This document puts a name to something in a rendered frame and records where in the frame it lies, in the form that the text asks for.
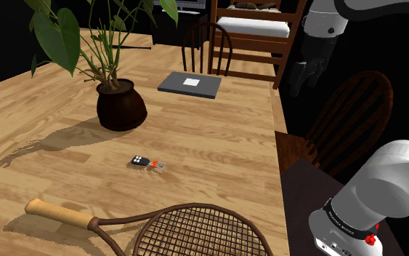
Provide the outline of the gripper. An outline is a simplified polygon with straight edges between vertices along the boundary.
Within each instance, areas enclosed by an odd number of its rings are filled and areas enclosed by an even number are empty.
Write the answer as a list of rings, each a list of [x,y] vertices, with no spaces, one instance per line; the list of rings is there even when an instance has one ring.
[[[291,85],[290,96],[297,97],[304,81],[307,64],[312,60],[323,60],[323,69],[328,66],[328,62],[333,53],[338,37],[320,38],[304,34],[301,43],[300,53],[302,55],[301,62],[295,62],[291,69],[288,83]],[[322,74],[322,68],[316,66],[314,72],[309,75],[307,86],[309,88],[316,87],[317,80]]]

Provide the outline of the dark wooden spindle chair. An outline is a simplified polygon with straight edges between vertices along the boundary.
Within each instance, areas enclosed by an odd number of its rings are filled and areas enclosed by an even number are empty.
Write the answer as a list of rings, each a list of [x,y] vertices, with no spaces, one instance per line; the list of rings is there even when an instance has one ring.
[[[212,28],[212,37],[209,38],[209,54],[210,56],[208,57],[208,74],[213,73],[213,63],[212,60],[214,58],[214,47],[215,47],[215,42],[216,42],[216,30],[219,30],[222,33],[221,39],[220,39],[220,46],[219,46],[219,55],[218,55],[218,65],[216,69],[216,75],[218,76],[221,71],[221,64],[222,64],[222,59],[225,57],[227,59],[227,64],[226,68],[224,70],[224,76],[228,76],[229,74],[229,69],[230,69],[230,63],[232,59],[232,53],[233,53],[233,47],[232,47],[232,41],[230,38],[230,35],[228,32],[221,26],[213,22],[203,22],[194,25],[191,27],[187,33],[185,34],[183,41],[182,41],[182,64],[183,64],[183,69],[184,71],[187,71],[187,61],[186,61],[186,54],[185,54],[185,47],[187,44],[187,39],[190,37],[191,38],[191,58],[192,58],[192,72],[195,72],[195,30],[198,29],[198,32],[200,34],[200,40],[202,41],[203,37],[203,27],[208,26]],[[229,52],[224,56],[224,43],[227,42],[228,47],[229,47]],[[203,41],[201,42],[200,45],[200,73],[203,73]]]
[[[362,71],[336,88],[304,137],[275,133],[280,173],[300,158],[334,177],[365,155],[391,116],[393,89],[378,71]]]

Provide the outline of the wooden bed with white mattress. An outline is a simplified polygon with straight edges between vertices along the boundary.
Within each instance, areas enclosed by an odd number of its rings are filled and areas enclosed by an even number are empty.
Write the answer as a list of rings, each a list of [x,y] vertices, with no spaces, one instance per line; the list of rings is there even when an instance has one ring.
[[[272,88],[277,89],[282,79],[289,53],[294,43],[299,22],[304,8],[311,0],[230,0],[234,3],[275,3],[277,7],[283,1],[296,5],[294,13],[249,10],[236,7],[219,8],[218,0],[211,0],[210,21],[221,25],[230,35],[233,47],[231,60],[242,60],[256,63],[276,65],[275,76],[267,76],[240,71],[229,71],[229,76],[261,81],[271,81]],[[222,33],[216,31],[214,57],[219,55]],[[224,56],[229,52],[227,42],[224,43]]]

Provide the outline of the grey book with white label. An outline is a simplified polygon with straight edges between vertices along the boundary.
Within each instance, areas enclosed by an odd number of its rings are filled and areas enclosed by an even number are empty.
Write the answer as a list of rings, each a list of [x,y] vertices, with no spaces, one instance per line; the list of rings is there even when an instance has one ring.
[[[158,91],[215,99],[221,78],[173,71],[159,85]]]

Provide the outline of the light wooden table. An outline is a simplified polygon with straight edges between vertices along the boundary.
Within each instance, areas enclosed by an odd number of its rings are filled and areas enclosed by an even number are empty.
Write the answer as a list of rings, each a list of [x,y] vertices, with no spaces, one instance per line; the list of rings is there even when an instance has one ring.
[[[34,198],[101,218],[215,204],[253,222],[274,256],[289,256],[271,84],[224,77],[215,99],[161,92],[182,68],[180,48],[140,34],[127,44],[119,76],[148,112],[128,132],[100,125],[96,84],[79,71],[48,64],[0,82],[0,256],[115,256],[91,231],[27,214]]]

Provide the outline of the dark cabinet with screen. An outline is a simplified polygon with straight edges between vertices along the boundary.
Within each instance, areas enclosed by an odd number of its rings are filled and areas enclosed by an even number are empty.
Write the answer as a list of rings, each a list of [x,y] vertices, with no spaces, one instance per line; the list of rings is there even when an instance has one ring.
[[[178,23],[169,17],[161,6],[160,0],[153,0],[152,15],[155,24],[151,23],[150,27],[154,45],[181,46],[190,28],[209,20],[206,0],[175,0],[175,2],[178,9]]]

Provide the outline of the brown wooden tennis racket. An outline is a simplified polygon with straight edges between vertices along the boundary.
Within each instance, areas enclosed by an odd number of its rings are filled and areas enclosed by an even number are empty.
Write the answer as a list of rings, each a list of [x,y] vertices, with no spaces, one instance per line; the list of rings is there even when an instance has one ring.
[[[92,231],[117,256],[126,254],[102,226],[142,220],[146,223],[135,241],[133,256],[274,256],[250,220],[214,204],[178,204],[143,215],[104,219],[33,199],[25,212]]]

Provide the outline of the black key fob with keys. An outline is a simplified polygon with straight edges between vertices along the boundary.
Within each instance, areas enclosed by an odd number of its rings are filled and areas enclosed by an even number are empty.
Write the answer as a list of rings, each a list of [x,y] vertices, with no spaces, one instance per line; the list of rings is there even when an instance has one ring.
[[[157,168],[164,172],[163,167],[166,165],[165,163],[158,162],[158,161],[151,161],[148,158],[142,156],[134,156],[130,161],[131,164],[142,166],[142,167],[152,167]]]

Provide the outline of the green plant in dark pot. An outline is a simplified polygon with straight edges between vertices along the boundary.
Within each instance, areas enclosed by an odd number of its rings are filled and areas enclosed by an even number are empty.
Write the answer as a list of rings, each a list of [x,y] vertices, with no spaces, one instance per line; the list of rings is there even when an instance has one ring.
[[[153,19],[154,0],[139,0],[132,10],[127,9],[125,0],[113,1],[118,12],[109,15],[109,25],[101,25],[97,32],[90,30],[91,41],[86,45],[89,54],[81,48],[85,38],[75,15],[68,8],[53,12],[50,0],[23,0],[33,11],[29,28],[49,57],[70,74],[78,70],[87,76],[87,81],[97,81],[97,117],[100,124],[112,131],[128,131],[141,125],[147,118],[147,108],[140,94],[134,89],[134,82],[118,77],[120,54],[123,43],[131,33],[125,22],[137,22],[138,12],[146,13]]]

